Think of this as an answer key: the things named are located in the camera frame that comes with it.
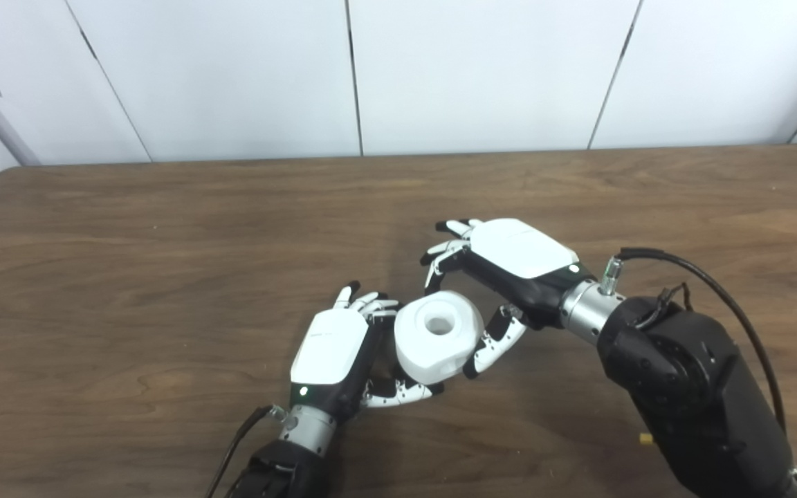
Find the robotic hand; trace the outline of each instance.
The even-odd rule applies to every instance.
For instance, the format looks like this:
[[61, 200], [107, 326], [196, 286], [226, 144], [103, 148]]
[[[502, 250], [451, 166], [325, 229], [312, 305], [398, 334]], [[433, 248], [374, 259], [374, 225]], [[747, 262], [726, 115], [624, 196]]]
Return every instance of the robotic hand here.
[[[761, 343], [739, 306], [699, 268], [653, 249], [624, 249], [600, 283], [576, 253], [518, 220], [436, 224], [457, 240], [427, 251], [425, 291], [462, 270], [509, 302], [485, 328], [464, 368], [493, 364], [526, 327], [567, 329], [595, 346], [608, 378], [629, 391], [679, 482], [702, 498], [794, 498], [797, 469], [785, 438], [782, 403]], [[772, 415], [740, 350], [719, 322], [693, 311], [680, 286], [658, 297], [616, 293], [623, 261], [662, 259], [704, 280], [743, 323], [768, 374]], [[672, 302], [683, 289], [686, 306]]]
[[282, 423], [278, 439], [264, 445], [227, 492], [227, 498], [268, 496], [310, 498], [328, 495], [325, 454], [336, 429], [361, 407], [392, 407], [440, 393], [407, 378], [369, 377], [381, 338], [392, 332], [399, 302], [385, 294], [352, 295], [358, 282], [347, 284], [333, 308], [313, 318], [291, 365], [290, 412], [262, 407], [244, 423], [228, 448], [208, 498], [221, 478], [235, 446], [264, 416]]

